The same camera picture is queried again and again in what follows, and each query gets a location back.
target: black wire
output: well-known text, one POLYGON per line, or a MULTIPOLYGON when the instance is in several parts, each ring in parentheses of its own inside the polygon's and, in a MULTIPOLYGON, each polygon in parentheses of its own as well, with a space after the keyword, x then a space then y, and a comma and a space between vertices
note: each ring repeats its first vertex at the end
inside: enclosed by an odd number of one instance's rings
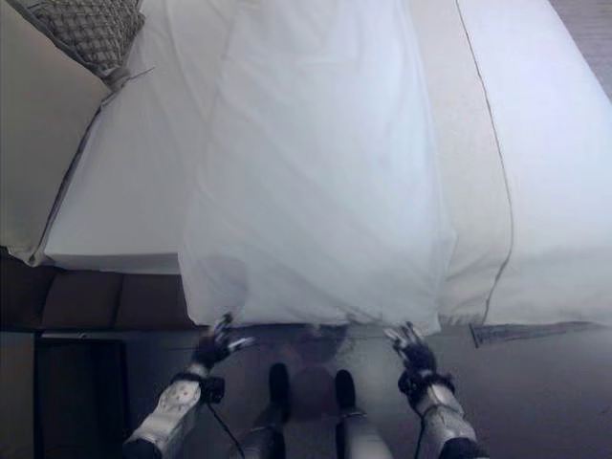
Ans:
POLYGON ((240 453, 240 457, 242 457, 242 459, 246 459, 245 458, 245 451, 242 450, 242 447, 240 446, 240 442, 238 442, 238 440, 236 440, 236 437, 233 436, 233 434, 231 433, 230 428, 228 426, 226 426, 226 423, 223 422, 223 420, 219 417, 217 412, 214 410, 214 408, 210 404, 207 404, 207 406, 208 406, 208 409, 210 410, 210 412, 212 413, 212 415, 214 416, 214 419, 216 419, 218 421, 218 423, 221 425, 223 430, 228 434, 228 436, 231 438, 233 443, 236 445, 236 448, 238 449, 238 452, 240 453))

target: bed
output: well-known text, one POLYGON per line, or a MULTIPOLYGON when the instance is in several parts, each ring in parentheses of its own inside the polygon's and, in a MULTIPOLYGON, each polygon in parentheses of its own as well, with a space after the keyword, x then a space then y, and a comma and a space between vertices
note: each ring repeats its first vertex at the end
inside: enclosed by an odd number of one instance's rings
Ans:
MULTIPOLYGON (((546 0, 398 3, 418 43, 456 234, 435 314, 609 322, 612 105, 557 14, 546 0)), ((48 231, 49 259, 69 269, 180 270, 234 18, 254 4, 143 2, 134 77, 93 123, 48 231)), ((262 308, 246 322, 274 321, 262 308)), ((190 305, 192 318, 210 320, 198 311, 190 305)))

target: white blanket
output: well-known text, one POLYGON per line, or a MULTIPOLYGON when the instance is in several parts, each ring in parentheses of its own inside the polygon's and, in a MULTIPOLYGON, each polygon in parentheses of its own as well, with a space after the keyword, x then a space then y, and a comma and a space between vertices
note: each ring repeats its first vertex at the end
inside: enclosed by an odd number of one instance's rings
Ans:
POLYGON ((487 322, 612 323, 612 105, 547 0, 459 6, 513 210, 487 322))
POLYGON ((217 92, 191 318, 435 330, 453 232, 404 2, 240 1, 217 92))

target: woven pillow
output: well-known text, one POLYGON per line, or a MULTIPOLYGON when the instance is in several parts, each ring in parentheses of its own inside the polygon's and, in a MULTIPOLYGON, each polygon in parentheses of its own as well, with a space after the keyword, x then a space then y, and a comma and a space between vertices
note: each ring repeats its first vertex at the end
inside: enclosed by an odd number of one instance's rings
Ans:
POLYGON ((144 23, 135 0, 41 0, 30 12, 98 76, 123 65, 144 23))

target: white bed sheet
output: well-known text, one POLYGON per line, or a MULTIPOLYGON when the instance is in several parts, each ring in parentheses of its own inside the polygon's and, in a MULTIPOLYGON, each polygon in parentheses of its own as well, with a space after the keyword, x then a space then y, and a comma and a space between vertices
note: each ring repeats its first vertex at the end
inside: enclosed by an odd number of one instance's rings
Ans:
POLYGON ((179 253, 211 323, 436 331, 454 231, 402 0, 240 1, 179 253))
POLYGON ((177 273, 194 165, 235 2, 145 0, 132 76, 99 114, 45 254, 73 269, 177 273))
MULTIPOLYGON (((145 0, 129 82, 98 117, 45 253, 66 268, 177 273, 185 201, 214 101, 232 1, 145 0)), ((441 314, 479 320, 510 240, 484 92, 454 0, 408 0, 458 233, 441 314)))
POLYGON ((547 0, 459 0, 514 242, 487 323, 612 323, 612 104, 547 0))

